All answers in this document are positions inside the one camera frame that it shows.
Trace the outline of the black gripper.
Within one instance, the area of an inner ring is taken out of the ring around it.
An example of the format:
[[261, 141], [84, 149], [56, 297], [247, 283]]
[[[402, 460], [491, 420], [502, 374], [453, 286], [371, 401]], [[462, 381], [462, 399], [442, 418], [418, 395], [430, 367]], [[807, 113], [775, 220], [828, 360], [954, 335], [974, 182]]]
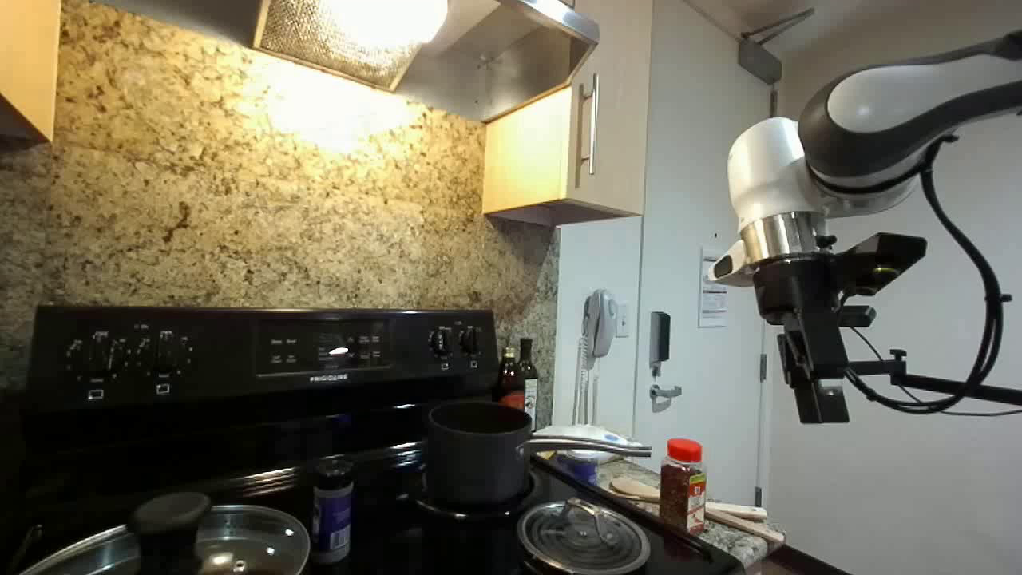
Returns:
[[780, 326], [780, 355], [795, 394], [801, 426], [849, 420], [841, 367], [846, 363], [844, 326], [868, 326], [871, 306], [846, 306], [829, 275], [803, 272], [756, 283], [756, 306]]

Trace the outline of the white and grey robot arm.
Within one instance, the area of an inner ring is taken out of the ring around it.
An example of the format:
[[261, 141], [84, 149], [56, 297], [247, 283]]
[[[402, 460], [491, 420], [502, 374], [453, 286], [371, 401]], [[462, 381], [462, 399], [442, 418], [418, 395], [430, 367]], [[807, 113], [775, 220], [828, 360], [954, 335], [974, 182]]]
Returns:
[[815, 93], [797, 119], [772, 114], [741, 132], [727, 149], [727, 195], [737, 244], [714, 259], [714, 283], [751, 286], [759, 317], [780, 328], [780, 360], [797, 418], [829, 426], [846, 416], [846, 388], [871, 374], [900, 388], [888, 406], [935, 416], [963, 399], [1014, 401], [986, 374], [1003, 341], [1009, 297], [979, 265], [982, 335], [960, 381], [915, 378], [897, 351], [852, 360], [844, 335], [875, 320], [866, 303], [925, 255], [920, 237], [875, 232], [837, 249], [834, 217], [878, 215], [911, 189], [933, 185], [933, 164], [968, 122], [1022, 108], [1022, 35], [849, 69]]

